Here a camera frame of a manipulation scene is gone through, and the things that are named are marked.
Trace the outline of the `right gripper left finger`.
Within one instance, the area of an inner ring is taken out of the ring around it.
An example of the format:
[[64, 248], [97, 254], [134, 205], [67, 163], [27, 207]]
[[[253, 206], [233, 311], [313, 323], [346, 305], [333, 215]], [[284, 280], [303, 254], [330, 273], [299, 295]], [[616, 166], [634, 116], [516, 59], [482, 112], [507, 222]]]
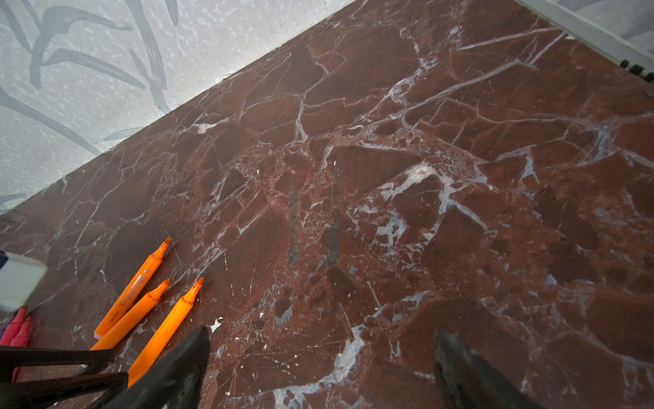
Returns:
[[209, 330], [201, 325], [105, 407], [197, 408], [210, 352]]

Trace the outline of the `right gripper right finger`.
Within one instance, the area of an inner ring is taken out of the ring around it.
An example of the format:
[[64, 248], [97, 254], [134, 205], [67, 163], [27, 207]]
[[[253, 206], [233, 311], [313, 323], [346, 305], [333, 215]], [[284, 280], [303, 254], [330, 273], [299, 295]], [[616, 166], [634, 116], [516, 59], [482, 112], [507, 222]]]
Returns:
[[454, 332], [433, 336], [434, 376], [447, 408], [538, 408]]

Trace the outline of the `orange marker pen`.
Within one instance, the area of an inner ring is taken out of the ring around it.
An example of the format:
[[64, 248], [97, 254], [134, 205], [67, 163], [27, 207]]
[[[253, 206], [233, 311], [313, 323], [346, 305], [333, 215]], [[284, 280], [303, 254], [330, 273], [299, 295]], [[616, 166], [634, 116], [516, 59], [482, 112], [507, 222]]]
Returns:
[[128, 371], [128, 388], [131, 388], [139, 381], [153, 366], [160, 357], [170, 339], [184, 322], [194, 307], [195, 300], [203, 288], [205, 278], [200, 278], [182, 298], [178, 300], [174, 308], [167, 315], [165, 320], [156, 330], [141, 354], [137, 357]]
[[165, 240], [160, 247], [158, 247], [158, 250], [153, 252], [153, 254], [151, 254], [141, 265], [117, 301], [112, 305], [112, 308], [110, 308], [100, 325], [95, 329], [94, 336], [96, 339], [102, 339], [130, 310], [148, 281], [150, 281], [151, 277], [153, 277], [154, 273], [163, 262], [164, 256], [171, 243], [172, 238]]
[[117, 346], [153, 310], [171, 284], [172, 279], [167, 279], [143, 296], [91, 350], [113, 349]]

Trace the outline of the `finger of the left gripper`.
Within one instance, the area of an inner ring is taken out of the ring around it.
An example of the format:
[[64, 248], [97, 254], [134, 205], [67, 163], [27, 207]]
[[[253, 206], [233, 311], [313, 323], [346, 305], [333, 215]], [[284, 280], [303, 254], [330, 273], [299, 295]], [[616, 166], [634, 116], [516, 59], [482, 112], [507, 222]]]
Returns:
[[128, 373], [81, 375], [1, 384], [2, 408], [49, 408], [57, 402], [102, 392], [89, 408], [102, 408], [128, 388]]
[[79, 375], [98, 374], [115, 360], [113, 349], [64, 350], [1, 347], [1, 383], [12, 383], [15, 368], [25, 366], [82, 366]]

